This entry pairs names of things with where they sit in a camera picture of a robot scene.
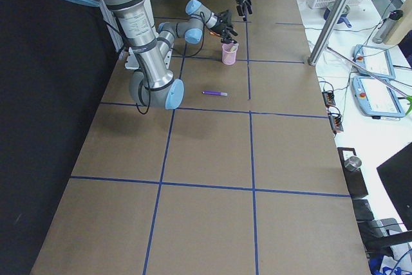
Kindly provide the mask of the pink mesh pen holder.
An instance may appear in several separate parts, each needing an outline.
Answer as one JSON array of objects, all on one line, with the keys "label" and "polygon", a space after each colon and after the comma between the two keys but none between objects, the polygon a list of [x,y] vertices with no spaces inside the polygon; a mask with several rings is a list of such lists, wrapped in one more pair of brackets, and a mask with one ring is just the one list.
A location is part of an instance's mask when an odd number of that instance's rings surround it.
[{"label": "pink mesh pen holder", "polygon": [[[236,51],[229,53],[230,47],[236,45]],[[237,50],[238,50],[239,44],[236,43],[230,43],[230,44],[222,44],[222,56],[221,56],[221,61],[223,64],[226,65],[233,65],[236,62],[236,55],[237,55]]]}]

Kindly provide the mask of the purple highlighter pen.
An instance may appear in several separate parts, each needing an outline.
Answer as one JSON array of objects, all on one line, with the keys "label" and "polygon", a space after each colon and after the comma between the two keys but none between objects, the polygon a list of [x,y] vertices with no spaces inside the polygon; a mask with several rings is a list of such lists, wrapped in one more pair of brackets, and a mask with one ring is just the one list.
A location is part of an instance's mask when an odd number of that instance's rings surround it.
[{"label": "purple highlighter pen", "polygon": [[228,93],[220,92],[220,91],[202,91],[202,94],[204,94],[204,95],[213,95],[213,96],[221,96],[221,97],[227,97],[228,96]]}]

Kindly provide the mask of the upper orange terminal block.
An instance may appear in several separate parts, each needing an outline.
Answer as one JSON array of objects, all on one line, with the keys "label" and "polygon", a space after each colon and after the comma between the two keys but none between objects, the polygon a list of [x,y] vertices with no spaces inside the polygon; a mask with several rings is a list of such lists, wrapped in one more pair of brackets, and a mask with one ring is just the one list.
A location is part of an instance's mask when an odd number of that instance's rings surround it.
[{"label": "upper orange terminal block", "polygon": [[322,96],[326,107],[335,106],[335,95],[332,90],[323,91]]}]

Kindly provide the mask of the orange terminal block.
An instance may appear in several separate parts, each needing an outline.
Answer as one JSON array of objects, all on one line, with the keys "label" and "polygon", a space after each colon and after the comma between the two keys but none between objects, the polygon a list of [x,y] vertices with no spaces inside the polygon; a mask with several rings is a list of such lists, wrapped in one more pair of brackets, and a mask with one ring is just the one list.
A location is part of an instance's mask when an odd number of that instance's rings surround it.
[{"label": "orange terminal block", "polygon": [[335,106],[335,95],[332,90],[323,91],[322,96],[326,107]]},{"label": "orange terminal block", "polygon": [[328,112],[328,119],[333,133],[337,134],[344,131],[342,126],[342,115],[340,113]]}]

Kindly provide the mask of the lower orange terminal block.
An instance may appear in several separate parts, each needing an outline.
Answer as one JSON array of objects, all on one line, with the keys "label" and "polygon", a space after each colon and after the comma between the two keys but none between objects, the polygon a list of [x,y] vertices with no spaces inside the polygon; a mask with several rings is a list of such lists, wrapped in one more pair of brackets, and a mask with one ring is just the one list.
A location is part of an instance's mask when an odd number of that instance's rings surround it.
[{"label": "lower orange terminal block", "polygon": [[328,119],[333,133],[337,134],[344,131],[342,126],[342,115],[340,113],[328,112]]}]

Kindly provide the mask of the grey water bottle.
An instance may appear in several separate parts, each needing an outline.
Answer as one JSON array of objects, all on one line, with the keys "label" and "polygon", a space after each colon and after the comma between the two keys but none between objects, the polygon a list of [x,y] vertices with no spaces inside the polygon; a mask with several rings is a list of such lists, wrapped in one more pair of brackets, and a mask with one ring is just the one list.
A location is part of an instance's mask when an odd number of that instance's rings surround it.
[{"label": "grey water bottle", "polygon": [[378,32],[373,37],[372,41],[376,44],[383,43],[386,37],[388,36],[389,32],[392,28],[396,25],[397,21],[399,21],[403,17],[403,11],[398,9],[391,11],[387,18],[385,18],[382,26],[379,28]]}]

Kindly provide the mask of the far teach pendant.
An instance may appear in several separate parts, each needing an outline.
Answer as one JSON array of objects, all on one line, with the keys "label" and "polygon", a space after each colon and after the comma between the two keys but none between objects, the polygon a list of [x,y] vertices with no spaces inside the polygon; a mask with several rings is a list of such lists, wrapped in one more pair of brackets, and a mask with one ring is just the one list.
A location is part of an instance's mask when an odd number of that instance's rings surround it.
[{"label": "far teach pendant", "polygon": [[353,57],[355,63],[362,67],[360,72],[363,75],[370,71],[389,80],[396,77],[391,55],[384,48],[357,44],[353,49]]}]

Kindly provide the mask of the teach pendant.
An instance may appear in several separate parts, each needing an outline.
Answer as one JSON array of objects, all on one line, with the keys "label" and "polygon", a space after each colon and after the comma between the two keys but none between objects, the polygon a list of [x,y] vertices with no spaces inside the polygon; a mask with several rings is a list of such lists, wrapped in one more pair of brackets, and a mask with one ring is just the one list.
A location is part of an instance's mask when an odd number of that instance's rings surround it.
[{"label": "teach pendant", "polygon": [[355,76],[351,82],[355,101],[361,113],[372,118],[403,118],[406,116],[397,94],[381,81]]},{"label": "teach pendant", "polygon": [[396,77],[391,55],[384,48],[357,44],[353,49],[353,57],[355,63],[362,67],[360,72],[363,75],[370,71],[389,80]]}]

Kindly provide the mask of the near teach pendant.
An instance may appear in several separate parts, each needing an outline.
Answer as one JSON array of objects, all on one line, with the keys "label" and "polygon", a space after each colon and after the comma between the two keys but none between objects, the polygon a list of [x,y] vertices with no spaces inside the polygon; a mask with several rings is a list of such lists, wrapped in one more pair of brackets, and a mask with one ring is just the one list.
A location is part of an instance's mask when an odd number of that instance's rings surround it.
[{"label": "near teach pendant", "polygon": [[361,113],[372,118],[403,118],[406,116],[397,94],[381,81],[355,76],[351,82],[355,101]]}]

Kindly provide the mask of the small steel cup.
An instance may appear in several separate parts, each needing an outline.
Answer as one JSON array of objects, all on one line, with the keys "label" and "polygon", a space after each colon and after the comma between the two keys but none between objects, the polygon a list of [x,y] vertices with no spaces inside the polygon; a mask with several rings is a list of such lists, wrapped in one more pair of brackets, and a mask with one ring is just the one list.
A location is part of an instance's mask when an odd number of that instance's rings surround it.
[{"label": "small steel cup", "polygon": [[349,172],[357,171],[361,168],[362,160],[357,156],[349,156],[344,161],[344,168]]}]

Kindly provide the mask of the metal reacher grabber stick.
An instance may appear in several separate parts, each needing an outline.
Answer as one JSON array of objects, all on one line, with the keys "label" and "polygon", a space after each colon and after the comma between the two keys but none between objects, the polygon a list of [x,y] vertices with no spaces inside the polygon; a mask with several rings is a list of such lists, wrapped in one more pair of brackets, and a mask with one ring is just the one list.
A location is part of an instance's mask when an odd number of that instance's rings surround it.
[{"label": "metal reacher grabber stick", "polygon": [[373,77],[374,79],[377,79],[378,81],[380,81],[381,83],[383,83],[387,88],[401,94],[403,97],[406,98],[406,100],[408,101],[409,104],[409,109],[405,112],[405,115],[408,115],[411,112],[411,96],[407,95],[406,93],[404,93],[403,91],[401,91],[400,89],[396,88],[395,86],[391,85],[390,82],[387,82],[385,79],[383,79],[382,77],[379,77],[377,74],[368,71],[366,68],[363,68],[362,66],[360,66],[359,64],[357,64],[356,62],[350,60],[349,58],[347,58],[346,56],[340,54],[339,52],[335,51],[334,49],[330,48],[329,46],[326,47],[326,49],[329,52],[332,52],[333,54],[335,54],[336,56],[344,59],[345,61],[349,62],[352,66],[356,67],[357,69],[359,69],[360,71],[363,71],[364,73],[366,73],[367,75]]}]

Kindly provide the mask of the black box on desk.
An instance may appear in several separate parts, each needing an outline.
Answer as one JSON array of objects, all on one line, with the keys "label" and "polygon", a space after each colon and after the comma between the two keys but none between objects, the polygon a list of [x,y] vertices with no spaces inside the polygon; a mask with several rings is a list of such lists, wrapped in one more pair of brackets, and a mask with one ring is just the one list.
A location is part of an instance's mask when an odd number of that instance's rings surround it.
[{"label": "black box on desk", "polygon": [[360,199],[368,196],[368,190],[361,169],[354,172],[349,172],[344,168],[344,161],[349,156],[357,156],[355,150],[349,147],[338,147],[337,151],[339,154],[341,167],[344,173],[346,185],[349,190],[350,196],[353,199]]}]

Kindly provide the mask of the black monitor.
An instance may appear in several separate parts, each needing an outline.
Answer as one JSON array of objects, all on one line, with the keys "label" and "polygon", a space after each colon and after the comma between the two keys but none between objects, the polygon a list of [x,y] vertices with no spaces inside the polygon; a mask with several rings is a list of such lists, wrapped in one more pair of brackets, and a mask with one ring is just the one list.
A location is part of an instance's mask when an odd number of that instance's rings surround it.
[{"label": "black monitor", "polygon": [[382,185],[408,230],[411,230],[411,168],[411,143],[377,168]]}]

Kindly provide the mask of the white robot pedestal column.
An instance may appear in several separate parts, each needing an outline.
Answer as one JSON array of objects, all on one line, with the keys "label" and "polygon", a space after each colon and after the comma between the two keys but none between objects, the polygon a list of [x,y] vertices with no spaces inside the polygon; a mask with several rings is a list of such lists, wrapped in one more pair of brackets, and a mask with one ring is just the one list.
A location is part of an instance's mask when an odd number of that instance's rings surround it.
[{"label": "white robot pedestal column", "polygon": [[158,34],[150,0],[104,0],[118,19],[135,55],[141,56],[152,74],[163,75],[167,70],[157,46]]}]

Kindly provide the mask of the aluminium frame post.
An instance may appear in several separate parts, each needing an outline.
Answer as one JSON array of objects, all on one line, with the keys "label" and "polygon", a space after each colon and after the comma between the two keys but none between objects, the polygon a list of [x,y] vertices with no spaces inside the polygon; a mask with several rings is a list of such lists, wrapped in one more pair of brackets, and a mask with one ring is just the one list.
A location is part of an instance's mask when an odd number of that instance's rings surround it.
[{"label": "aluminium frame post", "polygon": [[347,0],[335,0],[334,6],[321,30],[321,33],[316,41],[316,44],[308,58],[310,66],[315,66],[324,49],[328,45],[328,40],[333,32],[337,21],[339,20]]}]

